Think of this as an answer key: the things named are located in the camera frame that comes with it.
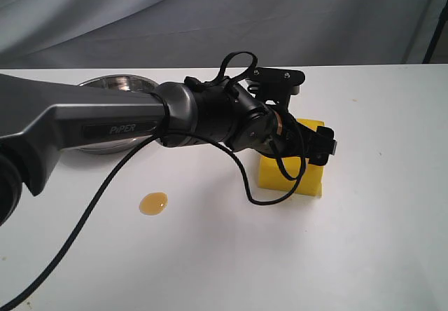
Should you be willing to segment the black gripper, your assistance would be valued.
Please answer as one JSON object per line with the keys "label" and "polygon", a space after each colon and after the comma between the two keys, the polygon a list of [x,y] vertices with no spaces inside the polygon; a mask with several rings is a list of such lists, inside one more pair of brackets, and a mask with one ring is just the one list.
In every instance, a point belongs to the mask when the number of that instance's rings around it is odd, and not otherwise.
{"label": "black gripper", "polygon": [[287,111],[270,110],[243,129],[241,150],[250,148],[268,158],[304,157],[311,165],[325,166],[335,155],[337,142],[334,130],[319,123],[296,121]]}

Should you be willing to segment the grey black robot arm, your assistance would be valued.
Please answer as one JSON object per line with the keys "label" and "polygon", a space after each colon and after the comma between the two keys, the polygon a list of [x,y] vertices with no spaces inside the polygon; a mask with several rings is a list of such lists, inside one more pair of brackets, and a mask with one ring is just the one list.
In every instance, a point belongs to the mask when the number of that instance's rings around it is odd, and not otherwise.
{"label": "grey black robot arm", "polygon": [[13,213],[23,187],[43,191],[61,151],[157,133],[166,147],[210,139],[234,152],[251,148],[325,165],[336,150],[333,130],[310,129],[288,112],[304,79],[301,71],[261,69],[247,78],[248,88],[219,74],[128,92],[2,75],[1,220]]}

